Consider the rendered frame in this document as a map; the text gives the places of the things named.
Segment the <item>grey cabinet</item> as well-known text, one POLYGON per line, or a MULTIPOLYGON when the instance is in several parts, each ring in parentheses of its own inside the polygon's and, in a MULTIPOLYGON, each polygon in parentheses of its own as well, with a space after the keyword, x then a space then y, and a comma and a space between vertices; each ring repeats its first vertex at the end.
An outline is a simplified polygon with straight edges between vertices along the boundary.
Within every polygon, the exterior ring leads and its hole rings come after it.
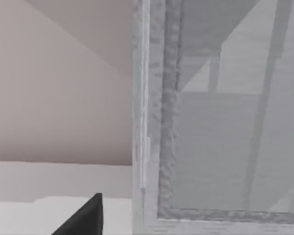
POLYGON ((294 0, 132 0, 132 234, 294 235, 294 0))

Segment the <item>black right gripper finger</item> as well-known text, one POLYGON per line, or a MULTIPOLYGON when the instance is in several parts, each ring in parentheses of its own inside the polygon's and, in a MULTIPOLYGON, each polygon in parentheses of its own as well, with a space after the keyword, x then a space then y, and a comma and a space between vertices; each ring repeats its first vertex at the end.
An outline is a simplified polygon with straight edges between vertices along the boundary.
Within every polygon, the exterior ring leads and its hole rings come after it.
POLYGON ((102 193, 96 193, 51 235, 103 235, 102 193))

